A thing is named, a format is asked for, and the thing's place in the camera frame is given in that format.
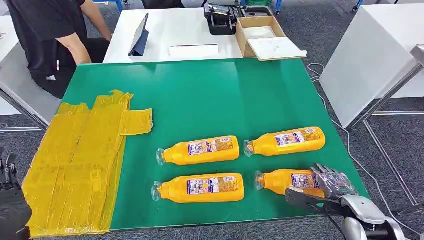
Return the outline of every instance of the plastic bottle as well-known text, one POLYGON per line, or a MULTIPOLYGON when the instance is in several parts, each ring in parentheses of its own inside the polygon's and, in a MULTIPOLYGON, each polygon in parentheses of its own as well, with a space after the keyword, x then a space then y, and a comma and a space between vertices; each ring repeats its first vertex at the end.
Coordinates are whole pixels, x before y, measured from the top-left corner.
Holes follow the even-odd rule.
POLYGON ((182 203, 236 202, 245 196, 243 177, 239 173, 179 176, 165 183, 155 181, 153 200, 169 199, 182 203))
POLYGON ((325 197, 310 170, 279 169, 270 173, 256 171, 254 184, 257 190, 269 189, 280 195, 285 195, 288 188, 298 188, 306 195, 325 197))
POLYGON ((314 151, 326 144, 326 136, 321 128, 312 126, 289 131, 267 133, 260 138, 244 141, 244 153, 275 156, 314 151))
POLYGON ((180 142, 166 150, 159 148, 156 152, 156 160, 160 166, 165 163, 190 165, 236 160, 239 155, 237 137, 220 136, 180 142))

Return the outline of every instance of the robotic hand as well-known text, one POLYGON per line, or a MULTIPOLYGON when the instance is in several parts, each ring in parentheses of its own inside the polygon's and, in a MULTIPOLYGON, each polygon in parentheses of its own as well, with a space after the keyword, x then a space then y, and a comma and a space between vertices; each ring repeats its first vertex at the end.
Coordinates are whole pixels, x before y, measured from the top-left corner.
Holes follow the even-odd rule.
POLYGON ((4 147, 0 147, 0 239, 29 239, 30 232, 25 225, 32 211, 25 201, 24 193, 16 179, 15 153, 3 160, 4 147))
POLYGON ((298 188, 287 189, 285 201, 308 211, 325 215, 341 231, 346 240, 405 240, 401 227, 368 198, 359 196, 348 177, 321 164, 310 169, 325 198, 310 196, 298 188), (345 217, 340 228, 330 217, 345 217))

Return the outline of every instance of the white paper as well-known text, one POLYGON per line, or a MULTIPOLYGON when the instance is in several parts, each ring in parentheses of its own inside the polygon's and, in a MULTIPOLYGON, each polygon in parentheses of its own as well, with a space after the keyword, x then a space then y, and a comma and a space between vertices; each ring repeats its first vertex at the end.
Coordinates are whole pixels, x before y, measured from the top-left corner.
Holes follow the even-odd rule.
POLYGON ((276 34, 271 26, 243 28, 246 39, 274 38, 276 34))
POLYGON ((307 51, 300 50, 288 37, 269 37, 247 40, 260 61, 304 58, 307 51))
POLYGON ((169 55, 173 58, 202 58, 218 55, 218 44, 170 46, 169 55))

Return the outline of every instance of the yellow plastic bag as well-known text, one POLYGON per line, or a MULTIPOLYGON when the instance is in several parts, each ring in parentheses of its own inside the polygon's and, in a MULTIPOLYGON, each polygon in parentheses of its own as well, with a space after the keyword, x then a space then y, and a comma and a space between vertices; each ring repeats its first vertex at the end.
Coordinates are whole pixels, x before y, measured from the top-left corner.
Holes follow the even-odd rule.
POLYGON ((101 234, 110 229, 127 135, 149 133, 152 109, 128 110, 132 94, 113 90, 62 103, 23 182, 33 238, 101 234))

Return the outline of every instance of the blue table leg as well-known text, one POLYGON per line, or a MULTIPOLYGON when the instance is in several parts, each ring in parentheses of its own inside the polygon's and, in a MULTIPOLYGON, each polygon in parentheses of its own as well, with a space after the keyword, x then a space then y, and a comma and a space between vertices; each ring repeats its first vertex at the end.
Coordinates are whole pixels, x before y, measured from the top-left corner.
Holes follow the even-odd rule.
POLYGON ((280 12, 281 12, 281 5, 282 4, 283 4, 283 0, 277 0, 277 4, 275 5, 275 14, 276 15, 279 15, 280 14, 280 12))
POLYGON ((122 10, 124 10, 124 8, 122 7, 122 2, 121 0, 116 0, 116 6, 118 7, 118 10, 120 12, 122 12, 122 10))
POLYGON ((361 4, 362 4, 362 2, 363 2, 364 0, 359 0, 357 3, 356 3, 356 5, 352 8, 352 12, 356 12, 356 11, 358 11, 358 9, 359 9, 359 7, 361 6, 361 4))

